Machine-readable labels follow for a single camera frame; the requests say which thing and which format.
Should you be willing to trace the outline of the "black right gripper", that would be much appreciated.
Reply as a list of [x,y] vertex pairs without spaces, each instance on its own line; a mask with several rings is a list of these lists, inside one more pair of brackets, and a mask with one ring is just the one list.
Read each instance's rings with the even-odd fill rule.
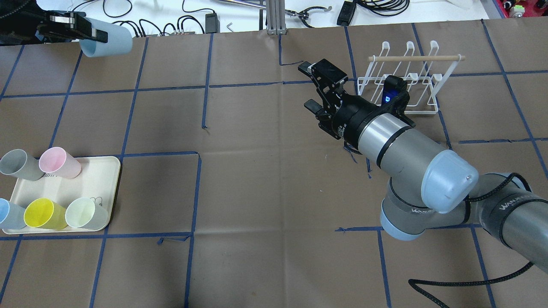
[[322,103],[309,99],[304,107],[315,115],[321,130],[358,148],[363,130],[380,114],[380,107],[359,95],[350,95],[344,89],[347,74],[327,59],[314,64],[303,61],[298,70],[315,81]]

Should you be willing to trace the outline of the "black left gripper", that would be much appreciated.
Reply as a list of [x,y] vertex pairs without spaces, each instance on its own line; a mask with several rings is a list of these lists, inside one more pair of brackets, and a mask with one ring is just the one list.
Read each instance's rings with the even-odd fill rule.
[[108,33],[98,30],[78,12],[49,12],[49,24],[43,9],[1,9],[0,45],[52,43],[50,38],[91,40],[108,43]]

